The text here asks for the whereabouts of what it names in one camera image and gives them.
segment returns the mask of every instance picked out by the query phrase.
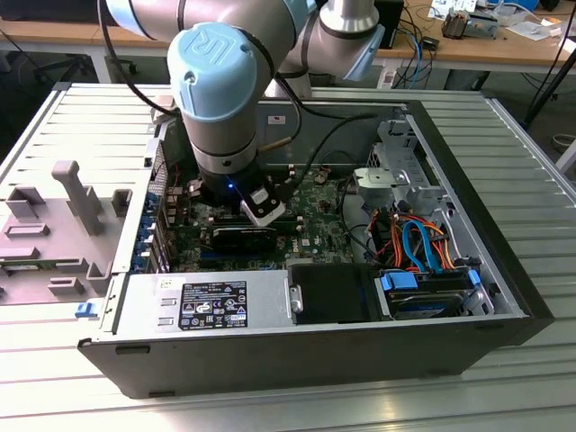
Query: blue cable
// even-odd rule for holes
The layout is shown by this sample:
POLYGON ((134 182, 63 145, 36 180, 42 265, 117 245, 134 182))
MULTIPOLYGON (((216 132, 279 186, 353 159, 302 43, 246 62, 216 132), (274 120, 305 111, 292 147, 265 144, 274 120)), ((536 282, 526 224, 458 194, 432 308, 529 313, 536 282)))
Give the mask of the blue cable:
POLYGON ((422 244, 424 245, 424 254, 426 255, 426 260, 428 261, 428 266, 434 270, 435 272, 442 273, 442 267, 438 264, 438 260, 434 256, 432 252, 432 246, 430 245, 430 238, 428 237, 428 233, 426 232, 426 228, 420 222, 416 220, 410 220, 404 224, 404 228, 402 230, 402 246, 404 247, 404 252, 406 256, 412 261, 418 270, 421 273, 426 272, 426 268, 420 261, 412 254, 412 250, 410 249, 410 242, 408 235, 410 234, 410 227, 414 225, 416 228, 419 229, 420 234, 422 235, 422 244))
POLYGON ((418 40, 416 39, 416 36, 414 36, 412 33, 410 33, 409 31, 407 31, 407 34, 412 38, 412 40, 414 41, 414 47, 418 56, 418 63, 416 64, 416 72, 414 73, 414 77, 412 78, 412 83, 410 84, 410 86, 408 87, 408 89, 411 89, 418 81, 418 75, 420 73, 420 63, 422 62, 422 49, 420 48, 420 45, 418 44, 418 40))

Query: workbench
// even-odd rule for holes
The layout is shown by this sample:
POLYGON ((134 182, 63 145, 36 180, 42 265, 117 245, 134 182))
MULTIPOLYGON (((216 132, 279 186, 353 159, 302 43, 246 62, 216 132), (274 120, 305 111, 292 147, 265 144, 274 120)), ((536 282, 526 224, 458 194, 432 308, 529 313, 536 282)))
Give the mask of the workbench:
MULTIPOLYGON (((558 50, 557 38, 534 42, 505 29, 499 29, 496 40, 443 38, 442 22, 426 18, 428 9, 425 6, 430 3, 431 0, 405 2, 415 24, 423 30, 423 34, 440 41, 434 68, 546 73, 554 61, 558 50)), ((557 14, 558 18, 566 20, 568 18, 566 14, 570 14, 572 8, 572 2, 562 1, 553 13, 557 14)), ((546 14, 542 10, 536 13, 546 14)), ((402 14, 402 18, 408 20, 406 12, 402 14)), ((0 20, 0 29, 10 35, 25 51, 86 54, 94 62, 98 81, 103 84, 113 81, 105 60, 102 33, 96 24, 4 22, 0 20)), ((164 58, 167 55, 168 45, 163 42, 147 40, 116 27, 110 29, 110 34, 120 56, 164 58)), ((2 50, 15 50, 15 47, 0 34, 0 51, 2 50)), ((387 82, 386 77, 393 75, 396 69, 406 66, 413 55, 414 49, 410 47, 403 34, 398 35, 393 49, 379 50, 374 61, 376 66, 382 67, 379 87, 384 87, 384 83, 387 82)), ((567 58, 568 55, 563 53, 558 61, 558 67, 567 58)))
MULTIPOLYGON (((142 85, 148 96, 164 85, 142 85)), ((406 92, 316 88, 315 97, 402 101, 406 92)), ((74 303, 0 307, 2 430, 572 430, 576 421, 576 192, 502 106, 477 93, 411 91, 543 295, 556 322, 461 376, 321 388, 131 400, 78 351, 74 303)), ((0 166, 0 199, 15 185, 66 197, 50 176, 75 158, 101 197, 142 175, 149 108, 124 85, 50 93, 0 166)), ((8 214, 4 204, 0 215, 8 214)))

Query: floor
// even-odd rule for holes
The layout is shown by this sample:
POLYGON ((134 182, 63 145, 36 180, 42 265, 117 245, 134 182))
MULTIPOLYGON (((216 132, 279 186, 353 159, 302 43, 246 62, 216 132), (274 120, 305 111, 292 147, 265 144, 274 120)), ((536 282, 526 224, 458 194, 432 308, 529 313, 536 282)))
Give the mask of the floor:
MULTIPOLYGON (((0 73, 0 158, 5 155, 20 136, 32 116, 40 107, 46 95, 50 92, 52 83, 39 84, 34 78, 34 65, 44 65, 64 58, 63 55, 32 53, 30 59, 17 53, 11 54, 12 71, 0 73)), ((134 77, 138 83, 163 84, 168 82, 166 61, 160 58, 136 58, 139 73, 134 77)), ((63 71, 49 72, 50 78, 56 82, 63 71)), ((379 70, 375 68, 370 76, 360 86, 375 86, 379 70)), ((542 80, 544 76, 533 76, 542 80)), ((446 78, 446 71, 433 71, 428 87, 440 88, 446 78)), ((508 111, 521 120, 526 113, 535 89, 520 74, 493 73, 484 84, 482 91, 497 97, 508 111)), ((82 76, 76 73, 76 82, 96 82, 94 76, 82 76)), ((554 134, 576 135, 576 76, 567 76, 558 89, 556 100, 550 101, 536 118, 530 135, 552 160, 556 160, 562 149, 552 144, 554 134)), ((576 178, 572 170, 568 176, 576 178)))

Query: wooden desk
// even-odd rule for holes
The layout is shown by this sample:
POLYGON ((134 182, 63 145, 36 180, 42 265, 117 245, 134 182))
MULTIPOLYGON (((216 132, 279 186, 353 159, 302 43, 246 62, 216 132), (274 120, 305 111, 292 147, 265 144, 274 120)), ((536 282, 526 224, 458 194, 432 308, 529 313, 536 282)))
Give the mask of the wooden desk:
MULTIPOLYGON (((496 40, 485 40, 475 38, 465 38, 462 40, 451 40, 442 36, 442 22, 428 18, 427 5, 430 0, 408 0, 405 2, 410 11, 414 23, 423 31, 424 36, 438 39, 440 44, 436 52, 438 62, 458 62, 473 64, 492 65, 513 65, 513 66, 545 66, 550 67, 556 53, 558 52, 558 38, 546 38, 533 41, 515 34, 512 31, 500 28, 496 40)), ((573 2, 562 1, 554 13, 557 17, 566 20, 572 12, 573 2)), ((549 14, 544 10, 535 11, 536 14, 549 14)), ((402 13, 402 19, 410 21, 406 11, 402 13)), ((414 50, 408 44, 408 38, 404 34, 399 34, 393 49, 381 49, 378 57, 410 59, 414 55, 414 50)), ((558 60, 559 66, 568 58, 564 52, 558 60)))
MULTIPOLYGON (((434 68, 490 70, 502 72, 545 73, 554 61, 558 39, 547 38, 538 42, 523 38, 512 31, 500 29, 496 40, 467 38, 449 40, 442 37, 439 20, 427 18, 431 0, 408 0, 406 2, 414 23, 424 35, 438 39, 440 45, 434 68)), ((562 1, 555 9, 564 20, 572 11, 573 3, 562 1)), ((406 12, 403 18, 408 20, 406 12)), ((101 83, 111 83, 111 75, 105 61, 102 33, 96 24, 66 24, 54 22, 4 22, 0 29, 9 34, 23 50, 86 54, 92 58, 101 83)), ((165 57, 168 44, 147 40, 124 29, 110 29, 116 51, 121 56, 165 57)), ((14 50, 14 46, 0 34, 0 50, 14 50)), ((406 36, 399 34, 393 49, 378 51, 375 65, 382 66, 382 77, 394 74, 397 68, 406 66, 414 55, 406 36)), ((560 56, 559 66, 568 55, 560 56)))
MULTIPOLYGON (((105 60, 104 47, 94 44, 97 24, 63 22, 8 22, 0 20, 0 29, 27 52, 57 52, 90 56, 101 83, 112 78, 105 60)), ((17 48, 0 33, 0 51, 17 48)))

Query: aluminum extrusion table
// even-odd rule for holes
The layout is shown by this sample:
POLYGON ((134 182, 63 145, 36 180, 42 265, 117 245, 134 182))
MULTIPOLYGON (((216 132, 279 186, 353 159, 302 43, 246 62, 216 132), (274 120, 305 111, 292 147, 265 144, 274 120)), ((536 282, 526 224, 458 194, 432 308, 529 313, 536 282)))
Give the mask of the aluminum extrusion table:
MULTIPOLYGON (((148 96, 168 93, 143 85, 148 96)), ((317 97, 406 98, 402 91, 315 89, 317 97)), ((576 193, 501 105, 475 93, 410 92, 443 134, 557 321, 459 377, 131 400, 76 350, 76 305, 0 307, 2 430, 573 430, 576 421, 576 193)), ((76 158, 99 196, 139 181, 153 132, 123 85, 53 91, 0 167, 14 185, 64 197, 50 177, 76 158)), ((0 215, 7 209, 2 202, 0 215)))

